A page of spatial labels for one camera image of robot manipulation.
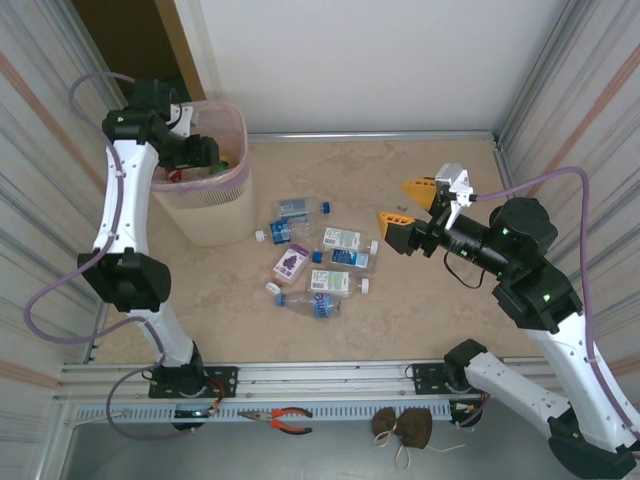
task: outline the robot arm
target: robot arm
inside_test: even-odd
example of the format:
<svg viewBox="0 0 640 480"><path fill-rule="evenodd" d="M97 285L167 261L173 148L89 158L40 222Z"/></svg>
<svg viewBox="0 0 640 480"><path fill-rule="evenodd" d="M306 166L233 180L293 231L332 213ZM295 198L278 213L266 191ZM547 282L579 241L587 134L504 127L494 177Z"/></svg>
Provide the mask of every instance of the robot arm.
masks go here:
<svg viewBox="0 0 640 480"><path fill-rule="evenodd" d="M155 349L157 360L162 359L154 379L166 390L186 395L199 392L204 385L202 360L168 302L171 275L166 265L149 256L146 228L151 181L158 165L173 171L219 161L212 138L190 135L193 115L193 107L171 105L168 86L157 80L136 80L129 106L108 113L102 128L120 157L121 173L107 149L107 191L100 230L93 252L78 256L80 266L115 233L107 254L83 275L103 301L151 324L163 352L158 351L144 324L138 325ZM124 189L121 205L119 175ZM116 216L118 227L112 233Z"/></svg>
<svg viewBox="0 0 640 480"><path fill-rule="evenodd" d="M460 211L475 200L468 174L445 165L436 178L405 183L424 208L428 223L380 213L383 238L398 253L438 246L495 275L498 305L541 348L568 398L516 374L468 340L445 356L452 375L486 391L529 420L549 441L558 460L581 478L622 478L635 467L634 432L608 401L589 364L582 303L567 277L544 254L557 237L546 210L535 199L512 198L482 225ZM617 385L606 362L600 370L634 425L640 415Z"/></svg>

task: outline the trash can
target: trash can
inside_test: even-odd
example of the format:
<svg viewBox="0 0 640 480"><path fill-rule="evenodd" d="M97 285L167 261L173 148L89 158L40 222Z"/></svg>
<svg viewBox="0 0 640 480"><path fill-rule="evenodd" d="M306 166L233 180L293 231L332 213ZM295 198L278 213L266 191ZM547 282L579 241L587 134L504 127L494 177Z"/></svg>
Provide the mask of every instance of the trash can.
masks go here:
<svg viewBox="0 0 640 480"><path fill-rule="evenodd" d="M175 183L156 168L151 191L192 243L202 247L237 242L254 234L253 196L247 130L240 111L225 102L185 104L197 112L192 134L213 137L229 169Z"/></svg>

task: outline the white wall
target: white wall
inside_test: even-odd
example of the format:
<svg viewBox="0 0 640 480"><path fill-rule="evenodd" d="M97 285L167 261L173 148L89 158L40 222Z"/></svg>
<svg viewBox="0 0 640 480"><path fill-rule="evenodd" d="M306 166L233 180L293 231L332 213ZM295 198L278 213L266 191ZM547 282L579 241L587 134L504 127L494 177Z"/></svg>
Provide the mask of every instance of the white wall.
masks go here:
<svg viewBox="0 0 640 480"><path fill-rule="evenodd" d="M494 129L566 0L177 0L251 132Z"/></svg>

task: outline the marble floor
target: marble floor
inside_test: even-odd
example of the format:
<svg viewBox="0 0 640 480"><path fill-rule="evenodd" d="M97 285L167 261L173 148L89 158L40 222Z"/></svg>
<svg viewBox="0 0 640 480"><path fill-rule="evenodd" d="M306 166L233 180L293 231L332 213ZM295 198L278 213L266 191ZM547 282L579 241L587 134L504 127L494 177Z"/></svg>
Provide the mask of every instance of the marble floor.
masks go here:
<svg viewBox="0 0 640 480"><path fill-rule="evenodd" d="M464 164L478 193L501 189L484 140L257 144L251 161L260 225L268 224L271 201L279 196L316 196L331 201L332 225L377 239L378 211L406 208L406 215L429 218L400 187L435 175L443 163ZM476 204L465 213L486 222L497 204ZM281 248L253 237L195 247L153 199L148 230L152 256L172 272L176 315L206 362L430 359L467 338L499 356L540 355L498 308L494 279L487 276L478 290L464 288L445 271L442 251L431 259L407 257L382 244L370 293L345 300L340 318L320 322L276 307L265 292ZM469 282L480 274L460 259L450 263ZM303 289L306 278L289 290ZM112 311L107 323L119 318ZM96 361L152 362L153 352L130 326L102 340Z"/></svg>

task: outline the purple cable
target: purple cable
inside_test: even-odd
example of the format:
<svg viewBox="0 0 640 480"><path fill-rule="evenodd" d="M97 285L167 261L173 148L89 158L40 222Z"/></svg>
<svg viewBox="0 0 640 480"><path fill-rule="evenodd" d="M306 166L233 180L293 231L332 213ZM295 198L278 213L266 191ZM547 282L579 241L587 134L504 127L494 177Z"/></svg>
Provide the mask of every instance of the purple cable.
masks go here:
<svg viewBox="0 0 640 480"><path fill-rule="evenodd" d="M587 224L589 216L589 175L587 175L587 172L579 167L559 168L558 170L540 175L539 177L529 180L528 182L512 188L508 188L507 190L504 190L502 192L491 193L489 195L478 195L477 201L487 202L496 200L506 195L511 195L512 193L516 193L520 190L532 187L538 183L546 182L547 180L555 178L559 175L568 173L575 173L576 175L579 175L580 180L582 181L582 212L580 216L580 277L582 281L582 296L584 297L585 340L587 348L587 358L593 370L593 374L598 380L598 383L600 384L600 387L602 388L605 396L611 403L611 406L620 416L625 426L629 428L629 431L633 434L633 436L640 441L640 432L632 430L633 422L622 408L622 405L620 405L620 403L616 399L614 393L611 391L611 388L607 384L604 375L602 375L602 371L600 370L600 366L598 365L595 356L595 340L593 338L593 308L591 303L589 272L587 270Z"/></svg>
<svg viewBox="0 0 640 480"><path fill-rule="evenodd" d="M480 415L482 413L482 411L484 410L484 408L487 406L487 403L489 403L489 399L491 398L491 395L489 395L487 393L487 396L485 397L485 399L482 401L482 403L480 404L480 407L478 408L478 410L476 410L474 412L473 415L471 415L469 418L467 418L466 420L463 420L460 423L456 423L456 425L458 427L464 427L465 425L470 424L471 422L473 422L473 420L475 420L475 418Z"/></svg>
<svg viewBox="0 0 640 480"><path fill-rule="evenodd" d="M112 236L110 236L104 247L102 247L102 249L100 249L100 251L94 255L87 263L85 263L84 265L82 265L81 267L77 268L76 270L64 275L63 277L59 278L58 280L54 281L53 283L46 285L45 287L43 287L42 289L40 289L35 295L33 295L29 300L27 300L27 303L24 306L24 310L22 312L22 318L24 319L24 323L27 325L27 327L29 328L29 330L31 330L36 336L42 338L43 340L46 340L48 342L52 342L52 343L57 343L57 344L61 344L61 345L77 345L80 343L85 343L85 342L91 342L93 340L96 340L97 338L103 337L104 335L107 335L108 333L113 332L114 330L117 330L120 327L123 327L125 325L128 325L130 323L134 323L134 322L142 322L144 323L145 327L149 330L149 333L151 334L151 336L153 337L154 341L156 342L156 345L158 346L158 351L160 352L160 358L156 361L156 363L154 363L151 366L148 367L143 367L143 368L139 368L134 370L133 372L127 373L124 377L122 377L120 380L118 380L114 386L111 388L111 391L109 392L109 395L107 395L107 403L106 403L106 416L107 416L107 421L109 422L109 425L111 425L111 427L118 432L120 435L129 438L131 440L163 440L163 439L167 439L167 438L174 438L177 436L182 436L185 433L188 433L188 431L181 431L181 432L173 432L170 434L165 434L165 435L136 435L133 433L128 433L125 430L121 429L120 427L118 427L116 425L116 423L113 421L113 417L111 416L111 401L113 400L113 396L115 394L116 389L128 378L142 373L146 370L155 368L157 366L160 366L164 360L164 345L162 344L162 341L160 340L160 337L158 336L158 333L155 331L155 329L146 322L146 320L142 317L129 317L129 318L125 318L124 320L120 320L119 322L115 323L114 325L105 328L104 330L101 330L100 332L96 332L93 335L89 335L87 337L75 337L75 338L64 338L64 337L56 337L54 335L50 335L46 332L44 332L43 330L40 330L38 328L38 326L35 324L35 322L33 321L33 318L31 317L31 310L33 309L33 306L36 304L36 302L38 300L40 300L42 297L44 297L46 294L50 293L51 291L55 290L56 288L58 288L59 286L65 284L66 282L72 280L73 278L77 277L78 275L82 274L83 272L85 272L86 270L88 270L89 268L93 267L96 263L98 263L102 257L104 257L106 255L106 253L109 251L109 248L111 248L111 245L113 245L113 241L114 241L114 237L113 235L115 235L115 232L117 232L118 230L118 224L120 223L120 215L122 213L122 204L124 203L124 180L122 178L122 162L120 160L120 155L118 154L118 151L115 148L115 145L113 145L113 143L111 142L111 140L109 140L109 137L107 137L107 135L102 131L102 129L96 124L94 123L89 117L87 117L84 113L82 113L82 111L80 111L80 109L76 106L75 104L75 92L78 89L78 87L80 86L80 84L82 84L83 82L85 82L86 80L92 79L92 78L96 78L96 77L113 77L113 78L120 78L122 80L126 80L127 82L133 82L134 79L131 77L128 77L126 75L122 75L120 73L113 73L113 72L94 72L94 73L88 73L86 75L82 75L80 78L78 78L73 85L71 86L71 88L69 89L69 96L68 96L68 101L69 101L69 108L71 109L71 112L77 116L78 118L80 118L81 120L83 120L87 125L89 125L89 127L91 127L91 129L98 134L98 136L104 141L105 145L107 146L107 148L109 149L109 151L111 152L111 155L113 157L115 166L116 166L116 170L119 172L118 175L116 176L117 179L117 183L118 183L118 192L117 192L117 199L116 199L116 207L115 207L115 211L114 211L114 216L113 216L113 223L111 224L111 233Z"/></svg>

